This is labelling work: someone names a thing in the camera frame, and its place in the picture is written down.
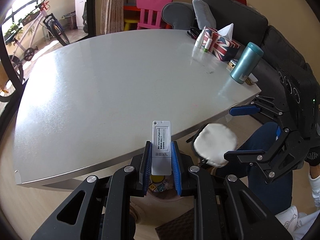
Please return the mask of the beige fabric pouch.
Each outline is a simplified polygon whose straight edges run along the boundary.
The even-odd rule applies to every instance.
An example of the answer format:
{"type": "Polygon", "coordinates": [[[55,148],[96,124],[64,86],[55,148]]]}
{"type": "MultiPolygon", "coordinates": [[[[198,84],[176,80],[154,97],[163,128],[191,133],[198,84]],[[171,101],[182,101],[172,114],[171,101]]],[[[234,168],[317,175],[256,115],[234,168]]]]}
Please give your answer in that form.
{"type": "Polygon", "coordinates": [[[203,125],[186,142],[191,143],[191,149],[196,156],[213,167],[221,168],[228,163],[224,154],[236,149],[238,139],[227,126],[208,123],[203,125]]]}

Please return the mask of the white power bank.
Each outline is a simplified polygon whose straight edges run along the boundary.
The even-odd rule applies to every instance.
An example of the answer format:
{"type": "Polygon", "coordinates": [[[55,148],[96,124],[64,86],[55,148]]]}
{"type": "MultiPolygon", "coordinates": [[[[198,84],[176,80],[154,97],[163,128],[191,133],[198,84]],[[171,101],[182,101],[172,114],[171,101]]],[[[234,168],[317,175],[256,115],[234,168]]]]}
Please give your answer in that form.
{"type": "Polygon", "coordinates": [[[153,176],[171,175],[171,122],[152,123],[152,166],[153,176]]]}

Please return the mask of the teal thermos bottle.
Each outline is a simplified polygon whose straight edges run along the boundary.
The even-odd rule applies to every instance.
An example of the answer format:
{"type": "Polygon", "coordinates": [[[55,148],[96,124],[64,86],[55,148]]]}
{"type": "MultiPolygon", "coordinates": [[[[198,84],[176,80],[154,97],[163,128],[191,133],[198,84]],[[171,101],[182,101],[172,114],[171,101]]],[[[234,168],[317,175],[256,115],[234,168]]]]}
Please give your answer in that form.
{"type": "Polygon", "coordinates": [[[249,42],[244,49],[240,59],[231,71],[231,77],[239,84],[243,84],[257,66],[264,52],[253,42],[249,42]]]}

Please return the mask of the union jack tissue box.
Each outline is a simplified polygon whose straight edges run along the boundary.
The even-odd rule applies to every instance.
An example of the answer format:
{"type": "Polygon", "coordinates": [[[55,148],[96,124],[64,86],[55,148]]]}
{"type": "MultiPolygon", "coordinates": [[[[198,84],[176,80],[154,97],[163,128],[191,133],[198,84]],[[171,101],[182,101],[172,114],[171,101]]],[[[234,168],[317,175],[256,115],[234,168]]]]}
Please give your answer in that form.
{"type": "Polygon", "coordinates": [[[220,30],[206,27],[202,46],[204,47],[208,38],[211,38],[212,43],[208,52],[212,53],[220,61],[233,59],[241,47],[238,42],[233,40],[233,27],[233,23],[220,30]]]}

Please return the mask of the white green-capped tube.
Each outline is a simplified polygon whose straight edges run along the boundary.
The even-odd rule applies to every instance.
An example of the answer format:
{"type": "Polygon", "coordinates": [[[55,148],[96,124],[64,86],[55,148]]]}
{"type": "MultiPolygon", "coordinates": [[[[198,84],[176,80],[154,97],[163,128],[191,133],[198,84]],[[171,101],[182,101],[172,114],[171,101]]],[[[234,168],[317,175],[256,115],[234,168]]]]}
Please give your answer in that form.
{"type": "Polygon", "coordinates": [[[211,43],[212,43],[212,39],[211,39],[211,38],[208,38],[208,40],[207,40],[207,42],[206,42],[206,44],[205,44],[205,46],[204,46],[204,49],[203,49],[203,51],[204,51],[205,53],[207,53],[207,52],[209,51],[210,46],[211,46],[211,43]]]}

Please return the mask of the white tube bottle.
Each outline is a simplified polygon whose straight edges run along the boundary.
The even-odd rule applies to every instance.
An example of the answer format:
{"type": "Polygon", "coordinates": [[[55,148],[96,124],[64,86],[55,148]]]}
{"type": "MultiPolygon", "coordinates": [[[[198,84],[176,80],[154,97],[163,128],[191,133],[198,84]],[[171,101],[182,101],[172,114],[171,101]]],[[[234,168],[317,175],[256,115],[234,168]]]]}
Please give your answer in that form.
{"type": "Polygon", "coordinates": [[[202,44],[203,44],[203,39],[204,39],[204,35],[205,35],[205,30],[206,28],[204,27],[201,31],[201,33],[199,34],[199,36],[197,37],[194,47],[195,48],[201,48],[202,44]]]}

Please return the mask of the white table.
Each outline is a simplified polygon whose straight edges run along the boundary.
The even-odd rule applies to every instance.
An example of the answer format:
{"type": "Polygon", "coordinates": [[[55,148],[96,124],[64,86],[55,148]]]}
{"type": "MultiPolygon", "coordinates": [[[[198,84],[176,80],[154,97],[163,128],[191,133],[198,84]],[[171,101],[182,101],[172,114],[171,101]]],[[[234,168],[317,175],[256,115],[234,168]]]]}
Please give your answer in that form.
{"type": "Polygon", "coordinates": [[[41,56],[18,109],[17,185],[42,187],[137,155],[152,122],[174,139],[260,93],[227,64],[194,47],[184,30],[135,30],[88,38],[41,56]]]}

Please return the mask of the grey cushion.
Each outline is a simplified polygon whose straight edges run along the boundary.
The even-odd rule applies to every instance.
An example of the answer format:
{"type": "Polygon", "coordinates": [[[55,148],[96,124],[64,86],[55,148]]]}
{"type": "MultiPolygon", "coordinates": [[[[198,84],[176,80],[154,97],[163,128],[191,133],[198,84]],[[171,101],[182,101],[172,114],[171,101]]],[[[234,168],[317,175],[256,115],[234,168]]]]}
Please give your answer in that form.
{"type": "Polygon", "coordinates": [[[209,5],[203,0],[192,0],[193,9],[199,29],[216,28],[216,20],[212,15],[209,5]]]}

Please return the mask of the pink kids chair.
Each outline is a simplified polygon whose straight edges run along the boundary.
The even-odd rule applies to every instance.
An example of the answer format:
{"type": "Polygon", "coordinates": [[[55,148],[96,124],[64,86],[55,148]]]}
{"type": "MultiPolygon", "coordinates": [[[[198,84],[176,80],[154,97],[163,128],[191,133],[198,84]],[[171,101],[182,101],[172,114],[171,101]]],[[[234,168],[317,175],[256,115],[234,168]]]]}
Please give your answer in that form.
{"type": "Polygon", "coordinates": [[[173,0],[136,0],[140,9],[137,29],[167,29],[168,24],[162,19],[163,8],[173,0]]]}

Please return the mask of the beige curtain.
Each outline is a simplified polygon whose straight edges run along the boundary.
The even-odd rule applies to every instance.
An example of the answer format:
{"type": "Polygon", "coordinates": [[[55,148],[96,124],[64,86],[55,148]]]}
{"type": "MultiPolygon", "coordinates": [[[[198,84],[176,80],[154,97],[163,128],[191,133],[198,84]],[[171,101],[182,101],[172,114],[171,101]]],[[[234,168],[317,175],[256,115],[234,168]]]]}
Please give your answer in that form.
{"type": "Polygon", "coordinates": [[[101,34],[117,33],[124,30],[124,0],[102,0],[101,34]]]}

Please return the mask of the white bicycle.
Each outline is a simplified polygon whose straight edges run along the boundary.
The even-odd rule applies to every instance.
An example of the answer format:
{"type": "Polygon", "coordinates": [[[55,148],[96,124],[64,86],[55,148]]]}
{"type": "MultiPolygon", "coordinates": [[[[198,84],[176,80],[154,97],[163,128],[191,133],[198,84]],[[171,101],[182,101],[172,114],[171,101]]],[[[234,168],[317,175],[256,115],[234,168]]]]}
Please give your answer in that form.
{"type": "Polygon", "coordinates": [[[6,46],[9,44],[15,46],[13,52],[9,54],[9,59],[20,83],[25,81],[23,64],[30,62],[39,51],[34,43],[39,27],[46,30],[47,35],[54,37],[62,46],[70,44],[65,29],[54,14],[48,12],[49,9],[49,0],[40,1],[35,4],[35,9],[20,19],[4,36],[6,46]]]}

